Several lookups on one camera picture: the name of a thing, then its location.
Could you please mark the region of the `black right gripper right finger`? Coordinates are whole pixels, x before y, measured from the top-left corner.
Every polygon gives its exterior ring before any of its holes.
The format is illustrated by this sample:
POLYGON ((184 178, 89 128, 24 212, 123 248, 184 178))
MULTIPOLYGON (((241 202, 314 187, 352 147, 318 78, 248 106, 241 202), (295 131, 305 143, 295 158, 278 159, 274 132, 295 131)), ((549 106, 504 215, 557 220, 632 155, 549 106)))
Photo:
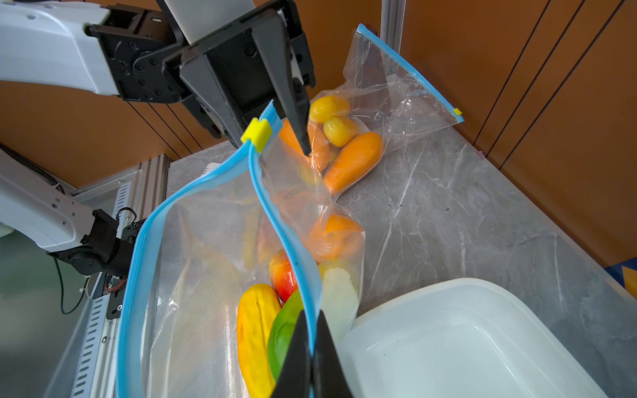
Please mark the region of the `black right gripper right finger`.
POLYGON ((318 316, 312 356, 312 387, 315 397, 353 398, 323 311, 318 316))

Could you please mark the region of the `green yellow mango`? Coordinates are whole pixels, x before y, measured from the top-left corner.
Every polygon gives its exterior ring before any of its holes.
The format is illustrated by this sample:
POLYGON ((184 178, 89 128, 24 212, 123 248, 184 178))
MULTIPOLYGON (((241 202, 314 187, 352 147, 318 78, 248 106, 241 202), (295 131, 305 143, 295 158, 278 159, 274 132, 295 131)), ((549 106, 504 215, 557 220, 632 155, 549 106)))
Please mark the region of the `green yellow mango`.
POLYGON ((279 379, 298 317, 303 309, 300 291, 297 290, 288 298, 272 323, 267 343, 267 355, 274 381, 279 379))

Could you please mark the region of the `clear zip-top bag blue zipper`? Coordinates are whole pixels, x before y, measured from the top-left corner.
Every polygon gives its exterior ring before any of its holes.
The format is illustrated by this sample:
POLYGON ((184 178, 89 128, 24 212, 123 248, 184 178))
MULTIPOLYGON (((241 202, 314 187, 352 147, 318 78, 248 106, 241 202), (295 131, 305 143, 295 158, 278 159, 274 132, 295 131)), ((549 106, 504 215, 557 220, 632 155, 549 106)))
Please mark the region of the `clear zip-top bag blue zipper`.
MULTIPOLYGON (((423 74, 364 25, 359 25, 353 36, 343 76, 343 85, 320 92, 310 106, 324 96, 346 99, 350 113, 345 118, 357 124, 358 136, 367 132, 380 134, 383 155, 463 120, 461 111, 423 74)), ((307 132, 310 156, 304 156, 288 122, 284 123, 280 138, 305 184, 326 187, 323 178, 343 147, 330 144, 323 133, 323 124, 310 121, 310 109, 307 132)))

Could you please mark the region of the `red apple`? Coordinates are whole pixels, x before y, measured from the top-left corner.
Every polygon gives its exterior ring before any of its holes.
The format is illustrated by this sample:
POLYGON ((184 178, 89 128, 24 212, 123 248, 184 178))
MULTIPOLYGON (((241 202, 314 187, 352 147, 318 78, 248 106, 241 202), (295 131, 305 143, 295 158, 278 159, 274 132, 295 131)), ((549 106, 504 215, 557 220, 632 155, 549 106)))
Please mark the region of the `red apple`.
POLYGON ((280 300, 286 303, 290 296, 298 290, 290 260, 284 250, 280 250, 270 259, 270 282, 280 300))

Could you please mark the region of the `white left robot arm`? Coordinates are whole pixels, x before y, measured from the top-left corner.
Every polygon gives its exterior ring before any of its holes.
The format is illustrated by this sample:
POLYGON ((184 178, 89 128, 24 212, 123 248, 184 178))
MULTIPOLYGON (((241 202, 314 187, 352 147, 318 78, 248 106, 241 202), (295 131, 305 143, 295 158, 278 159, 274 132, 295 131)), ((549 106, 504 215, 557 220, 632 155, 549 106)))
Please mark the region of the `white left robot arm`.
POLYGON ((311 152, 307 90, 315 85, 314 65, 292 1, 161 1, 157 10, 4 1, 1 78, 180 103, 235 146, 273 105, 301 152, 311 152))

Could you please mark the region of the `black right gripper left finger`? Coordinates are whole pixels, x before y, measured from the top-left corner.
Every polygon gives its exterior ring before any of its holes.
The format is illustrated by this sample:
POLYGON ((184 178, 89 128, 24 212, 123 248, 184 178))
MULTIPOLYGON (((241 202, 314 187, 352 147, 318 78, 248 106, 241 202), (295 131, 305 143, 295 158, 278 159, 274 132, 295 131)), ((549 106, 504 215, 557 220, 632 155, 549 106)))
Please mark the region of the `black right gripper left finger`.
POLYGON ((272 398, 313 397, 312 355, 305 312, 301 311, 272 398))

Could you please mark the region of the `spare clear zip-top bag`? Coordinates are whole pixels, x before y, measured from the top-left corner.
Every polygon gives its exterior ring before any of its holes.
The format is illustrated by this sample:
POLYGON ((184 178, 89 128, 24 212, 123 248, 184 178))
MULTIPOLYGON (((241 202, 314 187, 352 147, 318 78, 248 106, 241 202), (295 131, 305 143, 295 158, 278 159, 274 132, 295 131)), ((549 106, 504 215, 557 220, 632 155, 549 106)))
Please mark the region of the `spare clear zip-top bag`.
POLYGON ((363 251, 317 262, 306 241, 332 214, 353 220, 324 186, 307 186, 285 151, 273 105, 242 146, 165 200, 135 242, 124 296, 119 397, 250 397, 237 357, 237 310, 270 285, 284 250, 302 298, 313 356, 323 311, 337 350, 360 303, 363 251))

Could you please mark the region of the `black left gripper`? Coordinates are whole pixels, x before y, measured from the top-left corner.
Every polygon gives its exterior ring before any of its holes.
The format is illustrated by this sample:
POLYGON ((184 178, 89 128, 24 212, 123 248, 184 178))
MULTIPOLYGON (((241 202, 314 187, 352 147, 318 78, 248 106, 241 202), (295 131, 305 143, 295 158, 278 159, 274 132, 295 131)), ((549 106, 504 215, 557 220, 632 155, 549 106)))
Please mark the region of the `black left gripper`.
POLYGON ((250 121, 273 104, 288 119, 305 156, 315 85, 310 48, 292 1, 167 1, 186 43, 172 56, 196 114, 212 121, 236 148, 250 121))

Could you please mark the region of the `yellow orange mango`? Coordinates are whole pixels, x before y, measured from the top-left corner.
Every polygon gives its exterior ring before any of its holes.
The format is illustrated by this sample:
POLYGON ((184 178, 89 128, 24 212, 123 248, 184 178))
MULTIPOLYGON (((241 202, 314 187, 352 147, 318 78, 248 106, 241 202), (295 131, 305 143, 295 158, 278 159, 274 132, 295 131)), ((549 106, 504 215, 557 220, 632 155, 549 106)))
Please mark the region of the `yellow orange mango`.
POLYGON ((310 121, 324 124, 330 117, 345 117, 350 113, 350 104, 341 96, 324 96, 316 99, 310 106, 310 121))
POLYGON ((264 284, 250 287, 238 305, 237 357, 250 397, 270 397, 274 391, 267 343, 280 309, 277 293, 264 284))

